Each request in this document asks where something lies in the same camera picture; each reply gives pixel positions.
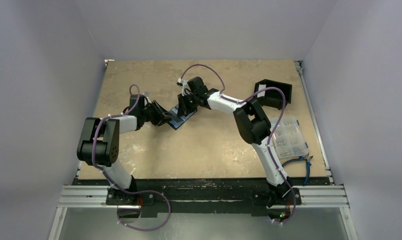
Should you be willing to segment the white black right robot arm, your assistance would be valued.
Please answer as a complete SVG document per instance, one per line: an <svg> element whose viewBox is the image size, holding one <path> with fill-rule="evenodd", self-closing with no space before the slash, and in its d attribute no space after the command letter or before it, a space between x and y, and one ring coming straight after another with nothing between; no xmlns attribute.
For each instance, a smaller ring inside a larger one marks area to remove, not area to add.
<svg viewBox="0 0 402 240"><path fill-rule="evenodd" d="M200 77L179 78L177 85L181 87L178 95L180 116L186 116L198 107L233 115L241 138L254 148L264 168L270 199L277 204L286 200L292 185L272 143L277 126L271 124L255 96L245 100L227 96L217 89L207 88Z"/></svg>

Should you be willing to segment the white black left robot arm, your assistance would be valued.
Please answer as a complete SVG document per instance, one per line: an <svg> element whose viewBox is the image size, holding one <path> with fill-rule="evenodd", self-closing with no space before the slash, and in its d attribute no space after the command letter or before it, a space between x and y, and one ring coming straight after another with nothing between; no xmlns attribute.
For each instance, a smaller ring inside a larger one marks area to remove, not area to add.
<svg viewBox="0 0 402 240"><path fill-rule="evenodd" d="M108 180L111 188L119 190L125 204L136 202L138 191L134 176L119 161L120 135L140 130L150 122L161 126L173 119L173 114L157 101L144 95L132 95L129 106L117 115L104 118L87 117L77 145L77 158L95 167Z"/></svg>

